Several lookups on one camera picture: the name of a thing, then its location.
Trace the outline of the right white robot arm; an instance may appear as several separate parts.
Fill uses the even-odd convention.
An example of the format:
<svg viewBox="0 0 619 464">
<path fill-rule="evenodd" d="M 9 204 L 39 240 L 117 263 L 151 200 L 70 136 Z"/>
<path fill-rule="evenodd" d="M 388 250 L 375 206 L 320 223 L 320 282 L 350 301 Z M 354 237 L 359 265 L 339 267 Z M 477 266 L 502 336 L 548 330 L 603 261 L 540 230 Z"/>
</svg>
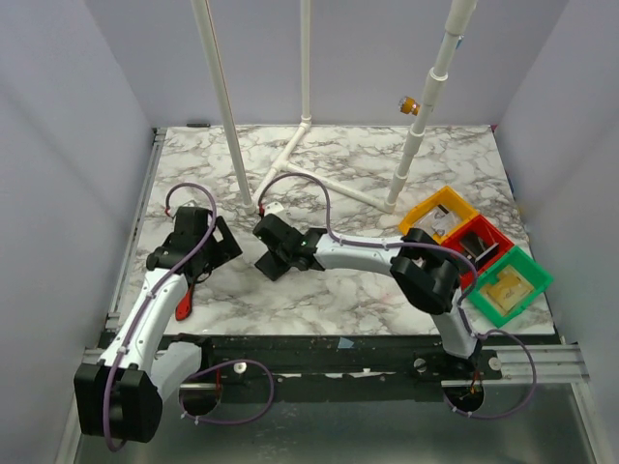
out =
<svg viewBox="0 0 619 464">
<path fill-rule="evenodd" d="M 458 379 L 480 367 L 479 340 L 460 310 L 461 258 L 412 228 L 400 239 L 339 236 L 325 228 L 302 233 L 274 214 L 264 216 L 253 235 L 267 247 L 255 267 L 272 281 L 290 269 L 353 270 L 392 277 L 406 300 L 431 316 L 441 336 L 447 371 Z"/>
</svg>

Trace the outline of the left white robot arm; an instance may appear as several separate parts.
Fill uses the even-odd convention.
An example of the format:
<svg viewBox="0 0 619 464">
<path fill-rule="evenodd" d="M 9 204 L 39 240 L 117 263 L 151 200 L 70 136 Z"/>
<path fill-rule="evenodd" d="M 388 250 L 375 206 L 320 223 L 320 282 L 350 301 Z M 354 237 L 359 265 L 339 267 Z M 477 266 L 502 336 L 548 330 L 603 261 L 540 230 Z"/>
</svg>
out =
<svg viewBox="0 0 619 464">
<path fill-rule="evenodd" d="M 146 261 L 139 296 L 125 324 L 94 363 L 74 375 L 83 434 L 147 443 L 162 418 L 164 402 L 190 378 L 207 380 L 215 367 L 205 339 L 179 335 L 163 355 L 163 333 L 190 287 L 240 256 L 241 248 L 221 216 L 181 207 L 173 231 Z"/>
</svg>

